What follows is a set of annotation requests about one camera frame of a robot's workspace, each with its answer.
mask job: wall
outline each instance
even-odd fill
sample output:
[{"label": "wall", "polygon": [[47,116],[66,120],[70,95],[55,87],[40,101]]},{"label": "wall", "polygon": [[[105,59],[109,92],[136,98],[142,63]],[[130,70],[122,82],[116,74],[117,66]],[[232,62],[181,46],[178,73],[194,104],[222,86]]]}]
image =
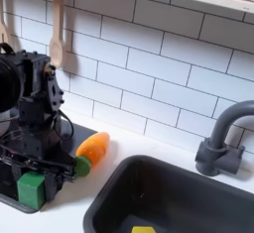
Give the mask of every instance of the wall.
[{"label": "wall", "polygon": [[[16,50],[48,51],[52,1],[5,0]],[[254,15],[188,0],[65,4],[65,108],[195,152],[223,110],[254,98]],[[254,162],[254,117],[226,143]]]}]

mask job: wooden utensil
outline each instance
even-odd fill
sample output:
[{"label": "wooden utensil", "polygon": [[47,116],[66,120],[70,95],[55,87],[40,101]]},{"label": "wooden utensil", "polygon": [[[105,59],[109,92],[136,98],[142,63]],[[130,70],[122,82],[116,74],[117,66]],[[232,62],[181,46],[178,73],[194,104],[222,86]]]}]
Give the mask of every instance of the wooden utensil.
[{"label": "wooden utensil", "polygon": [[53,36],[50,43],[50,56],[56,68],[64,65],[66,51],[63,41],[64,0],[54,0]]},{"label": "wooden utensil", "polygon": [[11,43],[11,35],[4,23],[3,0],[0,0],[0,42],[7,44]]}]

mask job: green block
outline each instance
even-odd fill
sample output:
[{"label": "green block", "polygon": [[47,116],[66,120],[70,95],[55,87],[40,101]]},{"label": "green block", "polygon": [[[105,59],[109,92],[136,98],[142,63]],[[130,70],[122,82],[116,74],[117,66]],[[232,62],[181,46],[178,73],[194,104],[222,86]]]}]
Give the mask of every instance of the green block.
[{"label": "green block", "polygon": [[44,180],[43,175],[34,172],[23,174],[17,182],[19,201],[34,209],[40,209],[45,203]]}]

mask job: faucet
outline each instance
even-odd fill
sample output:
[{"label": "faucet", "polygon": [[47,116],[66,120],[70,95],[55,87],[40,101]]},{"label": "faucet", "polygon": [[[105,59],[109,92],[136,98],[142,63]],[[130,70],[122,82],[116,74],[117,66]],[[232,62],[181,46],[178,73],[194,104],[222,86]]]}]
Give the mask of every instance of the faucet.
[{"label": "faucet", "polygon": [[230,126],[239,118],[254,115],[254,101],[232,105],[221,113],[210,138],[200,143],[196,153],[196,169],[203,175],[216,176],[220,171],[236,175],[245,148],[232,150],[224,143]]}]

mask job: black sink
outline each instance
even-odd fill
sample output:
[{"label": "black sink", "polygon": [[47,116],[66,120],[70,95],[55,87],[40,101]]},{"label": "black sink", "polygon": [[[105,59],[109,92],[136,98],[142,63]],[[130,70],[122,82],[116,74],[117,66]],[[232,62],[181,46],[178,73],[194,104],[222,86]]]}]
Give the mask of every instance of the black sink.
[{"label": "black sink", "polygon": [[85,233],[253,233],[254,195],[159,160],[123,161],[87,210]]}]

